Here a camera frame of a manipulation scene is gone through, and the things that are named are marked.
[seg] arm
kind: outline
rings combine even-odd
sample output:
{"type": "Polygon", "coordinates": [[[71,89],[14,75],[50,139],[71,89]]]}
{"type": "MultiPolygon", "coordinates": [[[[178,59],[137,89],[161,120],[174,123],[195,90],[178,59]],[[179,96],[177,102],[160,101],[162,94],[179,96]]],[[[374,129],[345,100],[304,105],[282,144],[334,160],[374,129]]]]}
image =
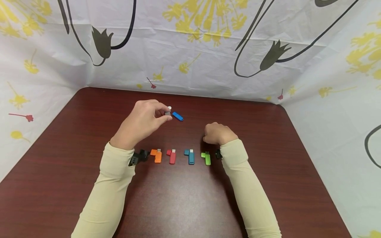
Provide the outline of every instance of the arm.
{"type": "Polygon", "coordinates": [[[104,148],[100,172],[79,216],[72,238],[111,238],[120,221],[127,187],[135,175],[128,164],[134,146],[163,123],[172,120],[170,111],[157,100],[136,102],[130,115],[104,148]]]}
{"type": "Polygon", "coordinates": [[[261,183],[247,161],[248,155],[238,136],[216,122],[205,127],[203,140],[221,145],[222,164],[233,186],[249,238],[279,238],[277,219],[261,183]]]}
{"type": "Polygon", "coordinates": [[[134,150],[122,150],[107,143],[100,173],[79,215],[72,238],[112,237],[122,217],[127,187],[135,175],[128,164],[134,150]]]}

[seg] orange usb flash drive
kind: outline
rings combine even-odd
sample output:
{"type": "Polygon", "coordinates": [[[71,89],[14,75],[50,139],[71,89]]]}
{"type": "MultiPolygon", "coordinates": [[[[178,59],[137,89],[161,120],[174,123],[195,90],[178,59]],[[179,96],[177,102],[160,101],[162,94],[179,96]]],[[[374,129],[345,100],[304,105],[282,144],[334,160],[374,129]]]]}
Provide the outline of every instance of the orange usb flash drive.
{"type": "Polygon", "coordinates": [[[162,150],[151,150],[151,155],[155,157],[155,163],[160,164],[162,162],[162,150]]]}

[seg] black tulip print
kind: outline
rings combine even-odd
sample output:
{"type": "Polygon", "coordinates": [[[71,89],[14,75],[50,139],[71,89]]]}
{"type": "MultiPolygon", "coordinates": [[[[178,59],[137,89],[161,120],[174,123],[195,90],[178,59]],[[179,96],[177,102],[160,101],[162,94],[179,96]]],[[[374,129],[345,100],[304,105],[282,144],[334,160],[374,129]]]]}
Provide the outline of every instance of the black tulip print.
{"type": "MultiPolygon", "coordinates": [[[[66,0],[66,7],[67,7],[67,13],[68,13],[69,21],[68,21],[62,0],[58,0],[58,5],[59,5],[59,8],[61,10],[62,19],[64,21],[66,33],[67,34],[70,33],[70,27],[71,27],[78,44],[83,49],[83,51],[85,51],[85,53],[90,57],[91,62],[93,62],[93,58],[91,57],[90,53],[86,50],[86,48],[83,46],[83,44],[81,43],[81,41],[77,35],[77,32],[75,31],[75,28],[73,25],[73,19],[72,19],[71,11],[70,11],[69,0],[66,0]]],[[[115,46],[111,45],[111,37],[114,33],[110,33],[109,35],[107,35],[107,29],[105,29],[102,33],[100,33],[95,27],[93,27],[92,35],[93,35],[94,44],[95,44],[95,47],[97,49],[98,54],[103,58],[103,60],[100,64],[94,64],[94,62],[93,62],[94,66],[101,66],[106,61],[106,59],[108,59],[111,56],[111,50],[120,49],[127,44],[128,40],[131,37],[132,29],[134,27],[135,13],[136,13],[136,0],[133,0],[132,17],[131,17],[130,27],[128,29],[127,35],[120,44],[115,45],[115,46]]]]}
{"type": "MultiPolygon", "coordinates": [[[[253,22],[251,23],[251,25],[249,26],[249,29],[247,30],[246,34],[244,35],[244,37],[242,38],[242,40],[240,41],[240,43],[238,44],[237,48],[235,50],[238,50],[240,47],[241,47],[241,50],[239,51],[238,55],[237,55],[237,58],[235,59],[235,63],[234,63],[234,73],[235,75],[237,75],[238,77],[242,77],[242,78],[250,78],[258,73],[260,73],[261,71],[264,71],[264,70],[267,70],[268,68],[270,68],[272,65],[274,65],[275,63],[284,63],[284,62],[287,62],[287,61],[290,61],[292,59],[295,59],[296,57],[298,57],[299,55],[301,55],[302,53],[306,52],[309,48],[311,48],[320,38],[322,38],[359,0],[355,0],[325,31],[323,31],[323,33],[321,33],[311,44],[309,44],[308,46],[306,46],[303,50],[299,51],[298,53],[294,54],[293,56],[291,57],[288,57],[288,58],[284,58],[284,59],[280,59],[280,57],[283,55],[284,52],[286,52],[287,50],[291,49],[291,47],[285,49],[285,47],[287,45],[282,45],[281,41],[279,40],[276,44],[275,42],[272,44],[269,52],[266,54],[266,56],[263,58],[262,62],[261,62],[261,65],[259,67],[259,71],[257,71],[256,73],[253,73],[249,76],[245,76],[245,75],[241,75],[237,72],[237,64],[238,64],[238,59],[239,57],[241,56],[242,54],[242,51],[244,50],[247,42],[250,40],[250,37],[251,35],[254,33],[254,30],[257,28],[258,24],[260,23],[260,21],[262,20],[263,16],[267,13],[267,11],[270,9],[271,5],[274,3],[275,0],[272,0],[268,7],[265,9],[265,11],[263,12],[263,14],[261,15],[261,17],[259,17],[260,13],[262,12],[262,9],[264,8],[264,5],[266,3],[267,0],[263,0],[262,1],[262,4],[261,6],[259,7],[258,9],[258,12],[256,14],[256,16],[254,17],[253,19],[253,22]]],[[[325,6],[329,6],[335,2],[337,2],[338,0],[314,0],[315,1],[315,5],[317,7],[325,7],[325,6]]]]}

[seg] blue usb flash drive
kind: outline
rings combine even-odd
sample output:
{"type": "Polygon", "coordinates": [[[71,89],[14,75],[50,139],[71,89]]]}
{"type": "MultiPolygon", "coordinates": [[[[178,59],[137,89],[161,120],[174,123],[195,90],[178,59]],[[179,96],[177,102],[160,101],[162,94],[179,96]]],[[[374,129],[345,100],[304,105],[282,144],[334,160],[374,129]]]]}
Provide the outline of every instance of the blue usb flash drive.
{"type": "Polygon", "coordinates": [[[184,120],[184,118],[182,118],[182,116],[180,116],[177,112],[172,112],[172,116],[176,117],[179,121],[184,120]]]}
{"type": "Polygon", "coordinates": [[[194,165],[194,153],[193,153],[193,150],[192,149],[185,150],[184,151],[184,155],[188,156],[188,164],[189,165],[194,165]]]}

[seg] right hand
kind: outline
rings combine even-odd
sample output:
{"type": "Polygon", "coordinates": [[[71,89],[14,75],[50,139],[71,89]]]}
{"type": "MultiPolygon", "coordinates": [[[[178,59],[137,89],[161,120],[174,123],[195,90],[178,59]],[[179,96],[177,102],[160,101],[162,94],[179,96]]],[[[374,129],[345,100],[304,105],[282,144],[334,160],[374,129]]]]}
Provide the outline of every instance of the right hand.
{"type": "Polygon", "coordinates": [[[217,122],[205,126],[204,142],[214,145],[224,145],[238,139],[238,136],[229,127],[217,122]]]}
{"type": "Polygon", "coordinates": [[[164,115],[170,109],[157,100],[137,101],[130,115],[111,138],[110,145],[124,150],[132,150],[144,138],[151,135],[171,116],[164,115]]]}

